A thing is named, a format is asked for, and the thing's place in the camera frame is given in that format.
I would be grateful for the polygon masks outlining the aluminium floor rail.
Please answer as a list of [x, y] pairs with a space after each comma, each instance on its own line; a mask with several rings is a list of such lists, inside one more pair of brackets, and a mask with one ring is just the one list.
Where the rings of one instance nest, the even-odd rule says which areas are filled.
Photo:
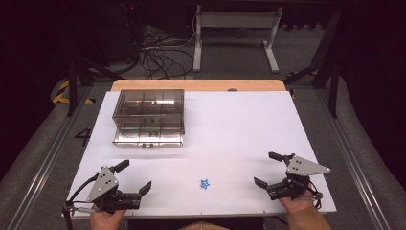
[[47, 152], [47, 155], [41, 164], [38, 171], [34, 174], [32, 182], [28, 191], [25, 193], [24, 198], [20, 202], [18, 209], [16, 210], [11, 222], [9, 223], [7, 230], [21, 230], [24, 226], [29, 213], [34, 207], [42, 189], [44, 188], [49, 175], [57, 161], [57, 158], [61, 152], [61, 148], [66, 140], [73, 122], [76, 120], [82, 105], [84, 104], [86, 98], [88, 97], [92, 87], [83, 86], [79, 92], [78, 105], [72, 112], [70, 116], [65, 116], [62, 126], [56, 136], [55, 141], [52, 143], [51, 148]]
[[349, 168], [352, 179], [354, 180], [355, 186], [360, 194], [366, 209], [372, 219], [373, 225], [376, 230], [392, 230], [389, 222], [387, 221], [376, 196], [372, 191], [372, 187], [361, 169], [361, 166], [357, 159], [355, 158], [354, 152], [350, 146], [350, 143], [345, 136], [344, 130], [340, 126], [338, 119], [332, 116], [328, 106], [328, 99], [326, 94], [319, 89], [315, 90], [316, 97], [321, 104], [324, 113], [327, 116], [327, 120], [333, 129], [334, 135], [338, 139], [339, 146], [343, 158]]

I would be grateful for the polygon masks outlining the person's right hand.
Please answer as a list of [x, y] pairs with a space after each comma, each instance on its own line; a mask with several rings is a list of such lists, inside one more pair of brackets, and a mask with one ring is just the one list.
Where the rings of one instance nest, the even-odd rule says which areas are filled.
[[291, 215], [307, 208], [314, 207], [314, 200], [312, 198], [312, 192], [306, 191], [304, 194], [298, 196], [295, 199], [291, 199], [289, 197], [280, 198], [279, 202], [284, 207], [286, 212]]

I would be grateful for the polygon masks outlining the black metal stand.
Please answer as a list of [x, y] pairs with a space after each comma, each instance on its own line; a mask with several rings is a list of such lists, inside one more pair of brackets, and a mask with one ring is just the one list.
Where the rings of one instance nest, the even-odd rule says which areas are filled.
[[339, 58], [337, 50], [334, 48], [334, 39], [336, 37], [336, 30], [341, 13], [341, 10], [335, 10], [333, 12], [310, 65], [302, 71], [290, 73], [287, 78], [283, 80], [284, 84], [290, 84], [316, 71], [311, 85], [315, 89], [321, 89], [330, 82], [328, 110], [333, 118], [337, 117], [336, 105], [339, 81]]
[[74, 114], [76, 108], [78, 107], [78, 84], [77, 80], [81, 82], [84, 86], [92, 86], [94, 79], [90, 72], [90, 68], [96, 69], [101, 74], [109, 77], [110, 79], [122, 80], [123, 77], [113, 73], [112, 71], [106, 69], [101, 64], [91, 60], [87, 57], [74, 57], [68, 67], [68, 78], [69, 81], [69, 111], [67, 116], [70, 117]]

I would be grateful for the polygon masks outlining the transparent plastic drawer box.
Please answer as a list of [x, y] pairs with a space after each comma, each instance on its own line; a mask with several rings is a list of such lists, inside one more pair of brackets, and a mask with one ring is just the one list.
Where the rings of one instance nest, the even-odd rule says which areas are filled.
[[116, 146], [181, 147], [185, 134], [183, 89], [122, 90], [112, 119]]

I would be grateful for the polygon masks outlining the white metal desk frame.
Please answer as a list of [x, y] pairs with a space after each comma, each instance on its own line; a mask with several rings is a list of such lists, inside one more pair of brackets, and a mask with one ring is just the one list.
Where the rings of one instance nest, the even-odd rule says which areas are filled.
[[199, 72], [201, 69], [203, 28], [243, 28], [271, 30], [268, 39], [262, 42], [262, 46], [271, 71], [278, 73], [280, 69], [273, 52], [273, 43], [282, 18], [282, 11], [282, 7], [271, 12], [203, 11], [198, 5], [193, 24], [195, 45], [192, 70]]

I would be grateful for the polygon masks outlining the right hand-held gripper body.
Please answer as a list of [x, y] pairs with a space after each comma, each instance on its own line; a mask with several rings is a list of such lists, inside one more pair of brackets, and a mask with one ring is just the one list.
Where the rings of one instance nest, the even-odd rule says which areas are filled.
[[295, 199], [306, 191], [312, 192], [313, 200], [323, 198], [323, 194], [317, 189], [309, 187], [311, 184], [310, 176], [329, 173], [329, 167], [304, 159], [295, 153], [283, 155], [282, 162], [286, 166], [286, 178], [280, 183], [268, 185], [266, 189], [272, 200], [283, 197]]

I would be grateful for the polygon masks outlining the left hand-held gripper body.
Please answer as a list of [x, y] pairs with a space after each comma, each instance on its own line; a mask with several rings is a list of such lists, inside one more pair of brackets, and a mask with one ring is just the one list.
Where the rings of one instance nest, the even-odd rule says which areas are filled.
[[103, 166], [85, 201], [95, 204], [102, 212], [113, 214], [117, 210], [139, 209], [141, 197], [139, 193], [121, 192], [115, 173], [110, 171], [110, 167]]

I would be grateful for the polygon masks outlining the person's left hand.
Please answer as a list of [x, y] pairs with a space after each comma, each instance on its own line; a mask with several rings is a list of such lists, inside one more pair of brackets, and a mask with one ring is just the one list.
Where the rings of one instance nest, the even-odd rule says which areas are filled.
[[125, 210], [117, 210], [114, 214], [93, 213], [90, 216], [91, 230], [119, 230], [124, 214]]

